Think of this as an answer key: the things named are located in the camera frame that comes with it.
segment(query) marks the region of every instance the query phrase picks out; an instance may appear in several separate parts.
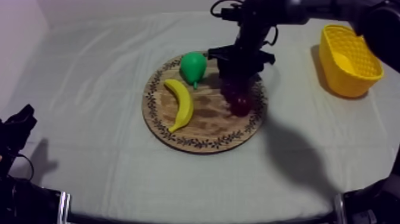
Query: table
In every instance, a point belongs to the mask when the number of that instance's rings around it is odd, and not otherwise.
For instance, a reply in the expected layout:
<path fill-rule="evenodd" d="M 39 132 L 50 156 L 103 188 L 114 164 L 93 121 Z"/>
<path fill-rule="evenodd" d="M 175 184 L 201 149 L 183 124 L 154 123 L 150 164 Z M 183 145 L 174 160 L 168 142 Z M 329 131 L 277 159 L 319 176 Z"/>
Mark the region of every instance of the table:
<path fill-rule="evenodd" d="M 342 99 L 318 77 L 323 26 L 280 26 L 264 50 L 268 121 L 235 150 L 172 150 L 146 128 L 143 88 L 160 65 L 229 45 L 238 27 L 208 13 L 156 14 L 55 27 L 18 82 L 6 118 L 30 103 L 38 123 L 27 147 L 33 182 L 72 194 L 72 211 L 149 222 L 268 222 L 330 211 L 338 192 L 385 178 L 400 133 L 400 76 L 364 98 Z M 27 175 L 17 161 L 13 175 Z"/>

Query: cable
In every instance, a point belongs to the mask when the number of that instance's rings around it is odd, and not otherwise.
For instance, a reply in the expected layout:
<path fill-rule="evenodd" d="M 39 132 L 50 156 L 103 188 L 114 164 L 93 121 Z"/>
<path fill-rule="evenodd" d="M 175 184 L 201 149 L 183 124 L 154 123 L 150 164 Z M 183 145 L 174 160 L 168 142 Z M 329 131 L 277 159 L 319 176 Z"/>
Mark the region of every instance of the cable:
<path fill-rule="evenodd" d="M 216 6 L 218 6 L 219 4 L 221 4 L 222 2 L 238 2 L 238 3 L 240 3 L 240 4 L 243 4 L 243 1 L 241 1 L 241 0 L 218 0 L 217 2 L 215 2 L 213 5 L 212 5 L 212 7 L 210 8 L 210 13 L 211 13 L 211 15 L 213 15 L 213 16 L 215 16 L 215 17 L 217 17 L 217 18 L 220 18 L 221 17 L 221 14 L 216 14 L 216 13 L 214 13 L 214 9 L 216 8 Z"/>
<path fill-rule="evenodd" d="M 274 39 L 272 40 L 272 42 L 264 41 L 264 42 L 262 43 L 263 45 L 268 44 L 268 45 L 270 45 L 270 46 L 274 46 L 275 43 L 276 43 L 276 40 L 278 40 L 278 35 L 279 35 L 278 27 L 277 27 L 277 26 L 273 26 L 273 28 L 275 28 L 275 37 L 274 37 Z"/>
<path fill-rule="evenodd" d="M 29 177 L 29 181 L 31 181 L 32 179 L 33 179 L 33 176 L 35 175 L 35 167 L 33 167 L 33 163 L 30 161 L 30 159 L 28 158 L 28 157 L 26 157 L 25 155 L 22 155 L 22 154 L 17 154 L 17 155 L 13 155 L 13 154 L 8 154 L 9 156 L 12 156 L 12 157 L 22 157 L 22 158 L 25 158 L 27 161 L 28 161 L 28 163 L 29 163 L 29 166 L 30 166 L 30 177 Z"/>

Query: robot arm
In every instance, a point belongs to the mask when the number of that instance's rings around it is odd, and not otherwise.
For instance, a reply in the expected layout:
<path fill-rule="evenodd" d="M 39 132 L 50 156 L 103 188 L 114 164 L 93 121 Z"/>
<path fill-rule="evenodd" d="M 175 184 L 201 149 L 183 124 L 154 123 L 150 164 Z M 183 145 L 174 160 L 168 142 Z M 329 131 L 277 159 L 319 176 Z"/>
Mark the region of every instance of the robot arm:
<path fill-rule="evenodd" d="M 223 20 L 237 21 L 240 31 L 234 45 L 210 49 L 216 58 L 222 79 L 243 80 L 274 63 L 271 54 L 260 51 L 265 37 L 278 24 L 305 24 L 310 18 L 348 21 L 357 35 L 363 35 L 371 51 L 400 72 L 399 0 L 234 0 L 233 8 L 211 14 Z"/>

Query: wall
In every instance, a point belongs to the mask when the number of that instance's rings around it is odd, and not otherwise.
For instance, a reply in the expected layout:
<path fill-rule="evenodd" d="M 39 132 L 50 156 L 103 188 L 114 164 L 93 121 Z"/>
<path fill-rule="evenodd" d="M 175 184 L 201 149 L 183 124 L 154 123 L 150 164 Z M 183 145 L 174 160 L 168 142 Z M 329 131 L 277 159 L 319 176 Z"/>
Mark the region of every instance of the wall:
<path fill-rule="evenodd" d="M 216 0 L 38 0 L 50 26 L 176 11 L 208 11 Z"/>
<path fill-rule="evenodd" d="M 47 31 L 36 0 L 0 0 L 0 111 Z"/>

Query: yellow banana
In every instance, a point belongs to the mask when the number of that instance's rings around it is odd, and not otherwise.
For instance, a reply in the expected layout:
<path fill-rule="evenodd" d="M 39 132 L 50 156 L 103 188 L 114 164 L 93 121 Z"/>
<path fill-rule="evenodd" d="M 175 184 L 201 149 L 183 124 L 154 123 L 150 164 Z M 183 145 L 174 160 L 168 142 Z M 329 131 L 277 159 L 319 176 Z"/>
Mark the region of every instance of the yellow banana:
<path fill-rule="evenodd" d="M 186 126 L 193 115 L 193 100 L 188 89 L 176 79 L 166 79 L 164 85 L 171 89 L 178 99 L 179 109 L 176 114 L 175 124 L 168 128 L 173 133 L 177 129 Z"/>

